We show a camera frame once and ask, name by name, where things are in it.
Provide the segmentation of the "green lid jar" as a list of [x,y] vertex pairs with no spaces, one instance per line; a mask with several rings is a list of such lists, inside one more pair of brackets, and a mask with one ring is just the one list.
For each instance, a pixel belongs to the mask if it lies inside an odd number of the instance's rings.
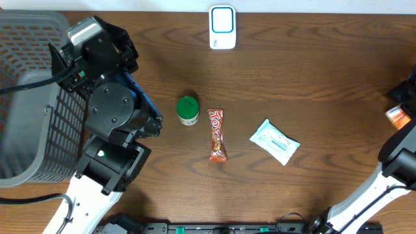
[[191,126],[199,120],[199,104],[191,96],[180,98],[176,105],[176,111],[179,121],[183,125]]

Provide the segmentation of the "mint Zappy wipes pack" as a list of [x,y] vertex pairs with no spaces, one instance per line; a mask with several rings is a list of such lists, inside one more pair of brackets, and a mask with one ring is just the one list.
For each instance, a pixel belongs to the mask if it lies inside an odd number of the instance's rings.
[[266,119],[257,131],[250,137],[250,141],[267,151],[271,156],[277,159],[285,166],[300,143],[287,137],[277,127],[272,125],[269,119]]

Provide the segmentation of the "red Top chocolate bar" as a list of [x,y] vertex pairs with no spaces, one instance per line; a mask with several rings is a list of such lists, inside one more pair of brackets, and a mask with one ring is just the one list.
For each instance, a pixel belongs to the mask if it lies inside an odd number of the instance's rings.
[[223,141],[224,110],[219,108],[207,109],[211,123],[212,146],[210,161],[224,163],[228,161]]

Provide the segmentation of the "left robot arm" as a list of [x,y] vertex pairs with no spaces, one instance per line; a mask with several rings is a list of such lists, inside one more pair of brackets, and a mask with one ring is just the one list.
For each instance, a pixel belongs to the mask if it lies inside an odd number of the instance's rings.
[[132,74],[138,52],[126,30],[97,16],[68,31],[69,42],[52,49],[55,82],[87,104],[90,137],[75,165],[63,201],[46,233],[91,233],[139,174],[163,116]]

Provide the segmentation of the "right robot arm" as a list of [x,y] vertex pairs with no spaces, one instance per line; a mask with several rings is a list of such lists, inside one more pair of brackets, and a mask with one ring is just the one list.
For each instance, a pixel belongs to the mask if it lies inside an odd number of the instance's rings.
[[371,176],[347,199],[325,210],[306,233],[360,233],[365,222],[393,200],[415,191],[415,70],[387,96],[397,105],[405,123],[382,146]]

